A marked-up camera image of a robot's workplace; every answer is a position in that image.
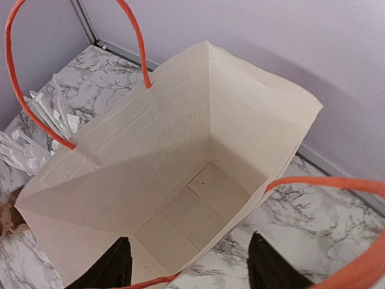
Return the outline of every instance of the baseboard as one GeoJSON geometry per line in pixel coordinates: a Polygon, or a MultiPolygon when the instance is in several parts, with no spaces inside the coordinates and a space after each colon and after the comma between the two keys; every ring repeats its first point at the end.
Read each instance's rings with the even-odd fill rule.
{"type": "MultiPolygon", "coordinates": [[[[349,175],[342,169],[338,168],[331,161],[323,158],[319,153],[308,147],[306,144],[302,144],[298,150],[298,155],[307,160],[310,164],[315,166],[317,169],[322,171],[328,176],[346,176],[353,178],[354,176],[349,175]]],[[[374,194],[362,193],[359,191],[352,191],[361,200],[371,206],[381,216],[385,217],[385,201],[383,198],[378,197],[374,194]]]]}

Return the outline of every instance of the bag handle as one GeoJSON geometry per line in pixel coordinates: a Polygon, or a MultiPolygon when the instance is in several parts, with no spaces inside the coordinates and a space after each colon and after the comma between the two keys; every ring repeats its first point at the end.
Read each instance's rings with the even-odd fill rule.
{"type": "MultiPolygon", "coordinates": [[[[292,176],[278,179],[267,186],[265,193],[279,185],[307,184],[341,188],[343,190],[365,191],[385,197],[385,182],[367,179],[350,179],[323,176],[292,176]]],[[[169,283],[176,279],[172,276],[124,287],[122,289],[143,289],[160,283],[169,283]]],[[[382,231],[374,244],[353,262],[340,269],[330,278],[311,289],[368,289],[385,274],[385,231],[382,231]]]]}
{"type": "MultiPolygon", "coordinates": [[[[140,32],[139,24],[128,6],[128,4],[125,2],[125,0],[116,0],[123,11],[126,13],[128,18],[131,21],[132,27],[135,30],[135,33],[137,35],[137,40],[139,44],[139,51],[140,51],[140,60],[142,65],[142,71],[144,76],[144,84],[147,89],[151,87],[151,81],[149,72],[147,70],[147,64],[146,64],[146,50],[144,48],[144,41],[142,33],[140,32]]],[[[7,60],[7,67],[8,67],[8,73],[10,75],[11,83],[13,91],[16,94],[17,100],[20,102],[22,108],[25,110],[27,115],[33,120],[34,123],[36,123],[42,130],[44,130],[45,133],[47,133],[49,136],[51,136],[54,140],[61,143],[63,146],[66,146],[67,148],[74,150],[76,148],[76,145],[74,143],[71,143],[70,141],[62,138],[60,135],[58,135],[56,132],[54,132],[49,126],[47,126],[44,122],[42,122],[29,108],[28,104],[24,100],[24,94],[19,86],[19,82],[17,80],[16,71],[14,68],[14,62],[13,62],[13,54],[12,54],[12,43],[11,43],[11,29],[13,21],[17,15],[17,12],[19,12],[21,6],[25,3],[25,0],[17,0],[15,5],[13,6],[8,19],[7,23],[5,24],[5,58],[7,60]]]]}

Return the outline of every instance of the white paper bag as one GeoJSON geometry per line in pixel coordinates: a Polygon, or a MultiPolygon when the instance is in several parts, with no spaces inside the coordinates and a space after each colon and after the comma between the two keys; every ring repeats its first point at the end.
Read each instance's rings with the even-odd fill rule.
{"type": "Polygon", "coordinates": [[[322,107],[208,42],[151,80],[81,128],[17,200],[64,285],[121,236],[134,283],[196,261],[267,197],[322,107]]]}

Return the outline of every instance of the purple wall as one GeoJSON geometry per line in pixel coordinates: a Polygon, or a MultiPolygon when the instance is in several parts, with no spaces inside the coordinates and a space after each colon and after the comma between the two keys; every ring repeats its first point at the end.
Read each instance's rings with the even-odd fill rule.
{"type": "MultiPolygon", "coordinates": [[[[1,31],[16,0],[2,0],[1,31]]],[[[69,0],[29,0],[13,25],[13,53],[25,94],[38,90],[52,74],[87,47],[87,37],[69,0]]],[[[0,37],[0,130],[20,111],[5,66],[4,35],[0,37]]]]}

